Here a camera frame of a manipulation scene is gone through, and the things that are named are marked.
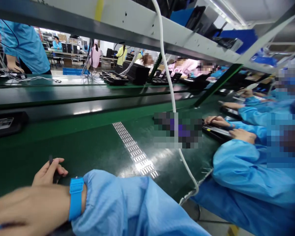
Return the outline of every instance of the finger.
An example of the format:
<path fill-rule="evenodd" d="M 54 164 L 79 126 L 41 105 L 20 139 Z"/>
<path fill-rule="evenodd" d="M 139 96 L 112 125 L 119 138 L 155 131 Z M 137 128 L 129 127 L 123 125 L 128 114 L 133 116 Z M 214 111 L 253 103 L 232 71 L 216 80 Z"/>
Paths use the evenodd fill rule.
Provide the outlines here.
<path fill-rule="evenodd" d="M 65 159 L 64 158 L 58 158 L 59 159 L 59 163 L 62 163 L 62 162 L 64 162 L 65 161 Z"/>
<path fill-rule="evenodd" d="M 58 158 L 54 159 L 52 164 L 50 165 L 50 167 L 47 170 L 47 173 L 46 173 L 47 178 L 48 177 L 53 178 L 53 175 L 55 174 L 55 171 L 58 167 L 58 164 L 59 164 L 59 159 Z"/>
<path fill-rule="evenodd" d="M 46 162 L 43 167 L 37 173 L 46 173 L 49 168 L 49 161 Z"/>
<path fill-rule="evenodd" d="M 61 165 L 57 166 L 57 171 L 60 175 L 63 175 L 63 167 Z"/>
<path fill-rule="evenodd" d="M 62 169 L 63 169 L 63 174 L 62 174 L 63 177 L 67 176 L 69 171 L 67 171 L 65 168 L 62 168 Z"/>
<path fill-rule="evenodd" d="M 26 236 L 29 234 L 29 226 L 13 226 L 0 229 L 0 236 Z"/>

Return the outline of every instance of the person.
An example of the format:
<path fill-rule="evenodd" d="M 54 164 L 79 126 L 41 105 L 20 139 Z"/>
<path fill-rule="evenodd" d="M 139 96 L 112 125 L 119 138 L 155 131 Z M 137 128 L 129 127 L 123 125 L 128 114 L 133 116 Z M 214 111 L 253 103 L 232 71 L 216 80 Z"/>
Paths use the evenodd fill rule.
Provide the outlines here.
<path fill-rule="evenodd" d="M 10 71 L 51 74 L 50 63 L 33 26 L 0 19 L 0 34 Z M 17 59 L 21 68 L 16 65 Z"/>
<path fill-rule="evenodd" d="M 59 41 L 58 36 L 54 36 L 54 41 L 52 42 L 53 48 L 57 50 L 62 50 L 62 43 Z M 57 60 L 57 63 L 61 65 L 61 58 L 55 58 Z"/>
<path fill-rule="evenodd" d="M 193 70 L 198 66 L 198 61 L 188 59 L 185 57 L 178 57 L 175 63 L 168 65 L 168 70 L 172 71 L 170 76 L 174 76 L 175 73 L 181 73 L 181 78 L 187 78 Z"/>
<path fill-rule="evenodd" d="M 230 130 L 233 139 L 217 150 L 212 177 L 192 200 L 254 235 L 295 235 L 295 126 L 277 135 L 220 116 L 205 124 Z"/>
<path fill-rule="evenodd" d="M 150 72 L 153 70 L 154 61 L 152 56 L 148 53 L 136 60 L 135 63 L 150 68 Z"/>
<path fill-rule="evenodd" d="M 47 162 L 31 187 L 0 198 L 0 235 L 45 236 L 68 221 L 70 188 L 52 184 L 56 171 L 68 174 L 63 161 Z M 118 178 L 91 170 L 83 179 L 81 215 L 71 222 L 76 236 L 210 236 L 149 177 Z"/>
<path fill-rule="evenodd" d="M 54 41 L 52 42 L 52 45 L 54 49 L 62 50 L 62 43 L 59 41 L 59 38 L 56 35 L 54 37 Z"/>
<path fill-rule="evenodd" d="M 99 59 L 102 55 L 102 50 L 98 47 L 98 41 L 94 40 L 94 46 L 91 49 L 90 52 L 90 59 L 89 59 L 89 64 L 90 66 L 92 66 L 93 68 L 97 68 L 98 64 L 99 64 Z"/>
<path fill-rule="evenodd" d="M 275 122 L 290 116 L 290 105 L 295 101 L 295 64 L 289 62 L 289 69 L 283 70 L 276 81 L 276 102 L 268 102 L 264 106 L 260 100 L 253 97 L 252 90 L 240 90 L 246 98 L 244 105 L 237 103 L 224 103 L 223 106 L 238 110 L 242 119 L 257 126 L 270 126 Z"/>
<path fill-rule="evenodd" d="M 122 47 L 119 48 L 119 50 L 116 54 L 116 57 L 118 57 L 117 65 L 122 67 L 122 64 L 124 63 L 124 61 L 126 59 L 125 55 L 127 55 L 127 49 L 126 49 L 126 46 L 123 45 Z"/>

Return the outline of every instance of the green workbench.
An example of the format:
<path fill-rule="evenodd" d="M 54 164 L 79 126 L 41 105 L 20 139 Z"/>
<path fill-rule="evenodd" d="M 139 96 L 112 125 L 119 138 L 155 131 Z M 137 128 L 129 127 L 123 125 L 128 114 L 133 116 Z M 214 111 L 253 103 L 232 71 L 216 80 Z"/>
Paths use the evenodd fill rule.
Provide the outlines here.
<path fill-rule="evenodd" d="M 218 115 L 222 97 L 213 95 L 195 109 L 197 98 L 177 101 L 178 111 L 199 112 L 202 117 Z M 122 122 L 142 151 L 153 162 L 159 176 L 155 182 L 176 201 L 193 189 L 193 183 L 176 149 L 154 149 L 154 112 L 172 110 L 171 103 L 130 108 L 100 114 L 90 113 L 65 119 L 29 123 L 19 134 L 0 138 L 0 196 L 30 185 L 49 155 L 65 158 L 69 179 L 96 168 L 120 177 L 138 176 L 128 151 L 112 123 Z M 212 169 L 219 144 L 203 134 L 199 149 L 184 149 L 191 172 L 199 181 Z"/>

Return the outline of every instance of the floor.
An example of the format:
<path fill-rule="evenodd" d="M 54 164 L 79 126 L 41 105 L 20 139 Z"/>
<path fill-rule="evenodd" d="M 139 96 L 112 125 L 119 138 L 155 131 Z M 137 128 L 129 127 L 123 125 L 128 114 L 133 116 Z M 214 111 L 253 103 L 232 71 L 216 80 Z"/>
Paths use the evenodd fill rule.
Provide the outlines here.
<path fill-rule="evenodd" d="M 199 206 L 191 200 L 183 205 L 184 210 L 190 218 L 196 221 L 212 236 L 254 236 L 246 230 L 237 230 L 236 226 L 231 225 L 227 221 L 200 207 L 201 214 L 199 217 Z"/>

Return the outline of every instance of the metal shelf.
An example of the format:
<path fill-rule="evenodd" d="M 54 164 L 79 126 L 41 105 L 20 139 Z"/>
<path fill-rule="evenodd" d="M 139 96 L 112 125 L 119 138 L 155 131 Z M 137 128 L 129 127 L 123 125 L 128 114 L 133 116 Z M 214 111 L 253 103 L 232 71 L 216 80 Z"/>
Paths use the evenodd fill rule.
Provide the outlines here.
<path fill-rule="evenodd" d="M 0 1 L 0 18 L 160 51 L 160 30 L 156 13 L 131 0 L 84 0 L 83 4 L 76 0 L 44 0 L 44 4 L 39 0 L 5 0 Z M 217 63 L 240 63 L 252 70 L 273 72 L 273 69 L 263 65 L 241 61 L 241 55 L 226 50 L 165 17 L 163 29 L 166 53 L 214 60 Z"/>

